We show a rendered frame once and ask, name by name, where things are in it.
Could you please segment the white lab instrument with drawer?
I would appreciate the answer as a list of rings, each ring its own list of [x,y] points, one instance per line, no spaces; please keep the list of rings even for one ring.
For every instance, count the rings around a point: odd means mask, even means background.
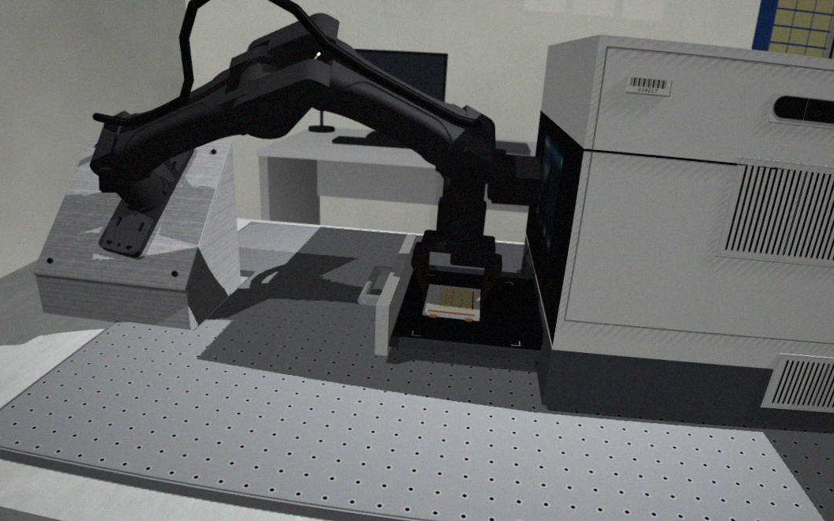
[[[834,429],[834,59],[548,45],[535,156],[521,273],[479,321],[423,315],[407,234],[358,297],[374,354],[539,362],[553,407]]]

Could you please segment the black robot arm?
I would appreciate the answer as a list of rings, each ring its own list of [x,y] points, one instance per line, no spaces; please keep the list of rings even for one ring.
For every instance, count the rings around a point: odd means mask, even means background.
[[[195,148],[234,135],[286,136],[311,107],[379,131],[435,165],[444,175],[437,238],[443,201],[458,206],[458,212],[483,204],[483,241],[486,184],[492,204],[539,202],[544,182],[540,157],[496,149],[490,118],[467,104],[460,108],[435,99],[376,68],[337,39],[336,18],[309,18],[330,41],[367,66],[459,116],[478,119],[480,125],[456,122],[339,54],[321,51],[297,21],[253,41],[248,51],[231,58],[229,69],[169,111],[131,127],[104,123],[90,168],[99,176],[101,192],[117,193],[122,199],[99,240],[103,250],[141,256]]]

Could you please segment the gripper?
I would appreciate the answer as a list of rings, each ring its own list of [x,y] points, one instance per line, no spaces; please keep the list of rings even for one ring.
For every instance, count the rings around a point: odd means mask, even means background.
[[[466,206],[466,212],[458,212],[458,206],[441,203],[439,237],[435,231],[426,230],[421,242],[416,242],[411,259],[414,274],[420,283],[423,302],[426,302],[430,252],[451,253],[450,264],[485,268],[480,295],[480,309],[500,273],[502,256],[494,253],[494,237],[483,235],[479,241],[483,204]]]

